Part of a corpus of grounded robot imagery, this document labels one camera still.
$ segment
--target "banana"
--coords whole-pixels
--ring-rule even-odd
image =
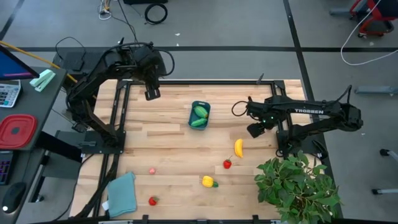
[[[238,139],[235,142],[235,154],[236,156],[243,158],[243,140],[242,139]]]

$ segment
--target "black desk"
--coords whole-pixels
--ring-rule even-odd
[[[43,72],[46,69],[39,67],[32,68],[38,73]],[[57,142],[57,139],[45,132],[42,132],[44,123],[50,114],[50,110],[52,109],[52,106],[55,102],[55,99],[57,98],[57,95],[67,74],[66,71],[63,69],[51,68],[51,70],[56,73],[56,76],[41,93],[35,91],[34,88],[30,86],[30,80],[23,80],[21,81],[23,93],[18,97],[15,107],[0,108],[0,120],[3,120],[6,116],[10,114],[21,113],[31,114],[37,118],[37,129],[32,137],[31,142],[23,148],[24,151],[16,152],[15,156],[17,157],[15,161],[15,167],[12,171],[11,178],[9,179],[9,184],[5,186],[0,186],[0,203],[2,202],[3,196],[6,193],[7,189],[16,182],[25,182],[27,184],[27,190],[24,194],[21,205],[15,212],[6,214],[2,210],[0,210],[1,224],[11,224],[16,222],[23,203],[25,202],[25,199],[29,192],[29,189],[33,184],[33,180],[37,173],[39,165],[42,163],[42,158],[44,157],[45,153],[44,149],[47,149],[48,144],[54,144],[53,147],[58,143],[61,146],[64,146],[65,144],[64,142]]]

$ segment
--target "mouse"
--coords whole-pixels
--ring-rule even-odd
[[[11,213],[17,210],[21,203],[22,196],[24,196],[25,190],[26,184],[23,182],[12,184],[2,199],[1,208],[3,212]]]

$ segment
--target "yellow bell pepper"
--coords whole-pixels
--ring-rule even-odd
[[[209,176],[204,176],[201,184],[203,184],[205,187],[218,187],[218,183]]]

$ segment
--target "keyboard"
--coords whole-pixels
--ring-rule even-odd
[[[0,151],[0,185],[7,185],[13,166],[14,153],[12,151]]]

